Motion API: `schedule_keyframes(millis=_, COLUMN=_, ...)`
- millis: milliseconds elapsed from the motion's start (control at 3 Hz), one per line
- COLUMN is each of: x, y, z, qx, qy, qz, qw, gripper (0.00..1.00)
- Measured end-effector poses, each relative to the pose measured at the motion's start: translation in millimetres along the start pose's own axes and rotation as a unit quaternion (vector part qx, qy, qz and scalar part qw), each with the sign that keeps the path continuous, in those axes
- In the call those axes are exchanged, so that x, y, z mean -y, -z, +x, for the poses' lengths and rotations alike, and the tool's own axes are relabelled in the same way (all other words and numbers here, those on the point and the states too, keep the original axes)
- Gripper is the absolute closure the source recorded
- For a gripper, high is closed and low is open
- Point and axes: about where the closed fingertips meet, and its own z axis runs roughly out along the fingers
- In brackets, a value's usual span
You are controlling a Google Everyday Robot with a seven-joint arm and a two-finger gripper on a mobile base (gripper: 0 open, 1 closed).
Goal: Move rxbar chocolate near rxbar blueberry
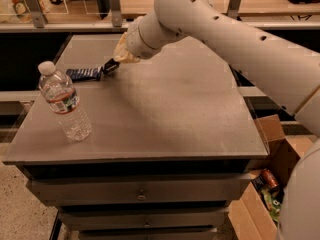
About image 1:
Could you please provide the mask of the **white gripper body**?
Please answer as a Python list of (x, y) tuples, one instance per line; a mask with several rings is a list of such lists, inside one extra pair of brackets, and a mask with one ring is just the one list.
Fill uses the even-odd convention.
[(142, 16), (139, 16), (129, 24), (126, 34), (126, 47), (135, 57), (139, 59), (150, 59), (158, 54), (160, 50), (151, 48), (143, 41), (139, 30), (141, 20)]

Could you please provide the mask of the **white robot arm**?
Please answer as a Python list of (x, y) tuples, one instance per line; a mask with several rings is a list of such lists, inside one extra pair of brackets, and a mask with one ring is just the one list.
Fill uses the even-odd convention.
[[(210, 0), (154, 0), (154, 9), (122, 35), (114, 59), (149, 59), (186, 36), (246, 73), (256, 87), (320, 136), (320, 54), (222, 15)], [(319, 240), (319, 199), (320, 139), (289, 177), (276, 240)]]

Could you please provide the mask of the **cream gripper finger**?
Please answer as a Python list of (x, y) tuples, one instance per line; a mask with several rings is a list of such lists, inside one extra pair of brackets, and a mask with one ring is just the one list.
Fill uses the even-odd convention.
[(138, 63), (140, 59), (131, 54), (126, 44), (118, 44), (113, 52), (113, 59), (119, 63)]
[(118, 42), (118, 44), (116, 45), (116, 48), (123, 48), (123, 47), (126, 47), (126, 36), (127, 36), (127, 32), (124, 32), (122, 35), (121, 35), (121, 38)]

